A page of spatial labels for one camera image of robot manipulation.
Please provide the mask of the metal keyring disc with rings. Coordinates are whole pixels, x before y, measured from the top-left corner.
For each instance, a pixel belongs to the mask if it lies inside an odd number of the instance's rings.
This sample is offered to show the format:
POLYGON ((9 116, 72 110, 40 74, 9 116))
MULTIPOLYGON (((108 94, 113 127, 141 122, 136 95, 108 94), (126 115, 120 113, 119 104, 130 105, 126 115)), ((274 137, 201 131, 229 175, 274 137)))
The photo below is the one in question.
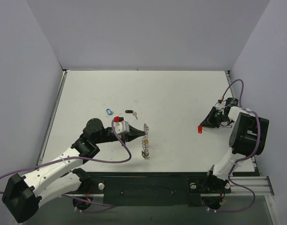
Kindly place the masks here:
POLYGON ((148 159, 149 158, 149 127, 147 126, 147 124, 143 125, 143 130, 145 132, 145 135, 142 138, 142 157, 144 159, 148 159))

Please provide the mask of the red tag key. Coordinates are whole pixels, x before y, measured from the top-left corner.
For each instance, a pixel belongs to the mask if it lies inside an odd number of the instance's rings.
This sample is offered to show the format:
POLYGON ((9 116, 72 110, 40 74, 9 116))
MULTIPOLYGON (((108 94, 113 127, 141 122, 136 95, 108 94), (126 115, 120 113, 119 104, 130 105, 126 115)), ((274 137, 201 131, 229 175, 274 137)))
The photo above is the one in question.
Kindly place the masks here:
POLYGON ((203 127, 199 125, 199 126, 198 126, 198 133, 199 133, 199 134, 202 134, 202 132, 203 132, 203 127))

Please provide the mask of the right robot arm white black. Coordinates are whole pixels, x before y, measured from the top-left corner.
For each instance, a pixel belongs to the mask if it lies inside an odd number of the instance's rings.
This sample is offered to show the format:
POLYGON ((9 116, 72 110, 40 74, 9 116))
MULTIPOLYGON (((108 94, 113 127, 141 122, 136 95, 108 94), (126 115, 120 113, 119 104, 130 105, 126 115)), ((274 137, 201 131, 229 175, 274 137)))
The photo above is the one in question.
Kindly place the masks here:
POLYGON ((265 147, 269 120, 238 104, 239 100, 232 97, 218 100, 198 126, 198 133, 202 133, 203 128, 223 127, 222 123, 233 128, 226 155, 211 167, 203 179, 203 187, 209 192, 225 188, 233 172, 247 159, 260 155, 265 147))

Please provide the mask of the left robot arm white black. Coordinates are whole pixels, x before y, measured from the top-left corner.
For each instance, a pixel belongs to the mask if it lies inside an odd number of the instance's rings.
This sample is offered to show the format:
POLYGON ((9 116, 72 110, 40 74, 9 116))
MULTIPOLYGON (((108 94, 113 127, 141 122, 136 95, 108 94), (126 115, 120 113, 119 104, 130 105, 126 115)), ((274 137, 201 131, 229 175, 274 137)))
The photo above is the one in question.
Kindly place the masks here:
POLYGON ((110 127, 104 127, 98 118, 89 120, 80 137, 53 161, 28 169, 19 175, 12 172, 2 196, 2 202, 16 222, 30 219, 46 202, 67 192, 85 193, 90 181, 85 171, 78 168, 88 161, 94 161, 100 149, 98 144, 119 141, 126 143, 145 136, 146 131, 138 130, 123 117, 116 116, 110 127))

